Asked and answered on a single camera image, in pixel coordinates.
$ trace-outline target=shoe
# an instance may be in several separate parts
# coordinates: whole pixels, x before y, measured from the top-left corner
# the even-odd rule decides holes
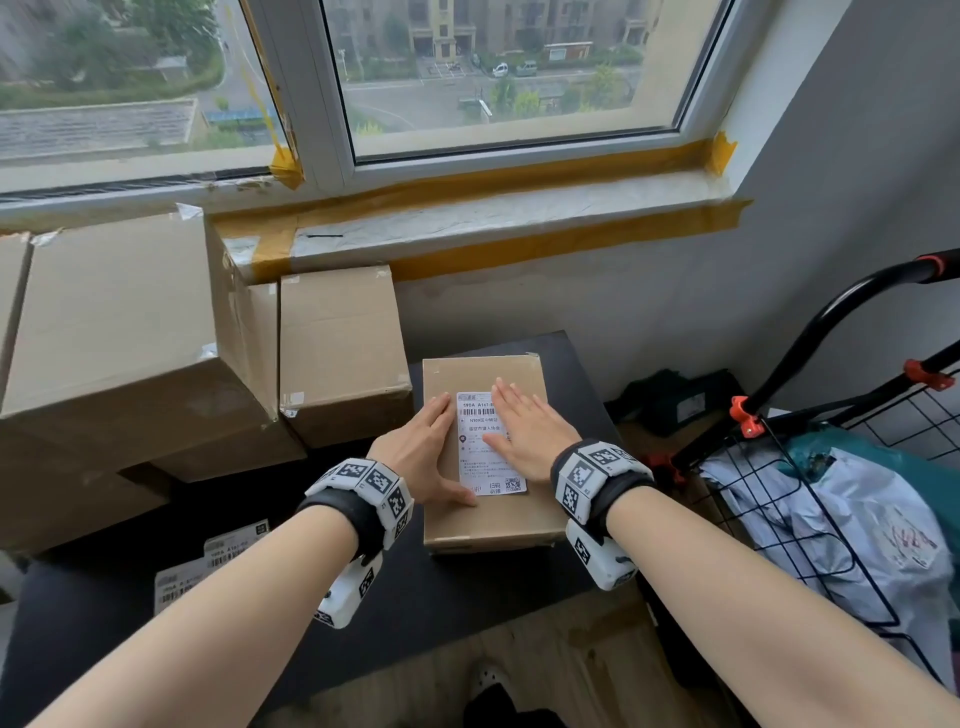
[[[468,700],[475,699],[481,692],[494,685],[503,686],[503,689],[514,699],[514,692],[510,687],[510,676],[507,671],[497,663],[483,659],[473,666],[470,671],[470,682],[467,690]]]

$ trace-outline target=black table top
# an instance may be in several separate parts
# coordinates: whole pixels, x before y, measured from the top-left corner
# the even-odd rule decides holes
[[[536,352],[550,403],[584,437],[619,442],[563,332],[458,355]],[[417,407],[422,368],[410,367]],[[172,502],[33,562],[0,678],[0,728],[22,726],[153,616],[154,576],[203,555],[204,541],[267,518],[276,528],[303,491],[369,441],[317,450],[308,460],[182,486]],[[586,591],[592,582],[563,543],[483,554],[430,556],[422,509],[391,549],[345,630],[311,622],[261,712],[347,682],[441,644]]]

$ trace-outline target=white wall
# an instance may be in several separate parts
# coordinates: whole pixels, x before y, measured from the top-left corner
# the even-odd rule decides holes
[[[744,181],[738,230],[401,283],[408,356],[565,328],[604,399],[662,367],[761,372],[748,345],[960,131],[958,37],[952,0],[854,0]]]
[[[779,355],[810,316],[854,281],[950,248],[960,248],[960,144],[875,225],[826,261],[780,313],[780,326],[757,337],[756,347]],[[905,359],[925,359],[957,339],[960,280],[901,286],[845,319],[777,402],[795,408],[861,394],[899,374]],[[748,370],[749,380],[765,375],[749,365]]]

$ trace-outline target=person's right hand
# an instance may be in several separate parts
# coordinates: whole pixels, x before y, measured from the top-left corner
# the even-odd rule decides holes
[[[483,441],[514,470],[531,480],[550,480],[557,456],[583,438],[557,410],[537,395],[527,397],[515,384],[509,387],[499,376],[492,389],[493,406],[507,428],[503,435],[487,433]]]

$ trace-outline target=person's left hand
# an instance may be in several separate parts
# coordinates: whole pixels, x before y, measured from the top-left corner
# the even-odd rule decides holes
[[[452,500],[476,505],[472,490],[441,477],[437,470],[437,458],[446,432],[453,424],[453,416],[450,395],[444,392],[425,404],[406,425],[376,438],[367,457],[402,476],[410,495],[420,503]]]

